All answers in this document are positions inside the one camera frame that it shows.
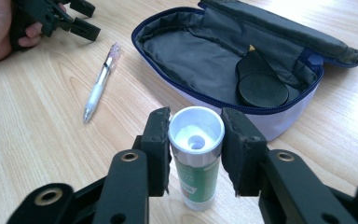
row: green label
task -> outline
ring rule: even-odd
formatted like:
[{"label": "green label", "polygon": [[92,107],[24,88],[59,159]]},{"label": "green label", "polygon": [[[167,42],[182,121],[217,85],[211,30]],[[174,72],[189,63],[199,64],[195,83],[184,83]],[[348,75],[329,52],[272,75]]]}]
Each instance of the green label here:
[{"label": "green label", "polygon": [[219,162],[220,158],[204,167],[192,167],[175,158],[182,192],[190,201],[203,203],[212,198],[216,189]]}]

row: metal screw hole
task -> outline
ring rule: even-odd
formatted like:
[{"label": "metal screw hole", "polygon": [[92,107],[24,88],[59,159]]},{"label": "metal screw hole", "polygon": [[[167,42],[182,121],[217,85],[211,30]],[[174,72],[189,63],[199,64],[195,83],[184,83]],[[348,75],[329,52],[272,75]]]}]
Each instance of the metal screw hole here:
[{"label": "metal screw hole", "polygon": [[63,195],[62,189],[45,189],[34,199],[34,203],[39,206],[45,206],[57,202]]},{"label": "metal screw hole", "polygon": [[138,159],[138,154],[129,152],[124,154],[121,159],[123,161],[136,161]]},{"label": "metal screw hole", "polygon": [[277,157],[281,161],[294,161],[295,160],[295,157],[293,155],[286,153],[286,152],[279,152],[277,154]]}]

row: gray fabric lining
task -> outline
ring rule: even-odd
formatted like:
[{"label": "gray fabric lining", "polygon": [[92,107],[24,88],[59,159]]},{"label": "gray fabric lining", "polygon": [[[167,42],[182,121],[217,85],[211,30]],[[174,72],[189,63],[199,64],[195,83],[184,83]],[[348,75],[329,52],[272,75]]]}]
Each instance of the gray fabric lining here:
[{"label": "gray fabric lining", "polygon": [[308,49],[314,49],[324,57],[335,58],[341,63],[358,62],[358,49],[342,41],[281,16],[253,7],[238,0],[201,0],[209,8],[228,15],[233,20],[254,26],[256,29],[280,36]]},{"label": "gray fabric lining", "polygon": [[[222,3],[225,3],[224,13],[219,5]],[[305,47],[290,37],[301,32],[283,38],[281,33],[266,31],[266,27],[257,25],[265,21],[256,21],[252,16],[245,16],[252,22],[243,17],[239,20],[243,8],[236,1],[223,1],[213,6],[206,8],[204,15],[175,12],[159,17],[138,33],[135,44],[160,72],[176,83],[232,105],[242,105],[236,93],[235,66],[246,55],[250,44],[265,56],[286,84],[289,90],[287,102],[297,98],[317,79],[317,74],[298,59]],[[233,14],[228,16],[227,9]],[[259,13],[258,9],[252,9],[252,12]],[[269,17],[269,14],[261,13],[261,16]],[[325,37],[319,33],[313,35]],[[313,45],[318,38],[308,40]],[[348,47],[333,37],[327,37],[325,41],[334,45],[331,55],[348,51]]]}]

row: case lid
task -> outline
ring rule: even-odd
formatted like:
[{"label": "case lid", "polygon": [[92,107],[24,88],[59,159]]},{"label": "case lid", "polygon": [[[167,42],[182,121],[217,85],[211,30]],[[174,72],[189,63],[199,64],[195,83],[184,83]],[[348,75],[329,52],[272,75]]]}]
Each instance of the case lid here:
[{"label": "case lid", "polygon": [[287,39],[325,57],[327,63],[346,67],[358,65],[358,49],[344,42],[284,17],[237,0],[200,0],[213,10],[247,23],[272,35]]}]

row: finger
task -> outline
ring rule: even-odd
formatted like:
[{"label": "finger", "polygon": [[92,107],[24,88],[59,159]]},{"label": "finger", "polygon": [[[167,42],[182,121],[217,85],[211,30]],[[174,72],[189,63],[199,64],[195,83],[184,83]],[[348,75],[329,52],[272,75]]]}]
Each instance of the finger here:
[{"label": "finger", "polygon": [[28,37],[34,38],[42,34],[42,24],[40,22],[35,22],[34,24],[25,28],[25,33]]},{"label": "finger", "polygon": [[65,7],[62,3],[59,3],[58,6],[59,6],[64,12],[66,12],[66,7]]},{"label": "finger", "polygon": [[37,45],[40,42],[41,38],[42,38],[42,35],[37,35],[32,38],[30,38],[28,36],[24,36],[19,39],[19,45],[24,48],[30,48],[30,47]]}]

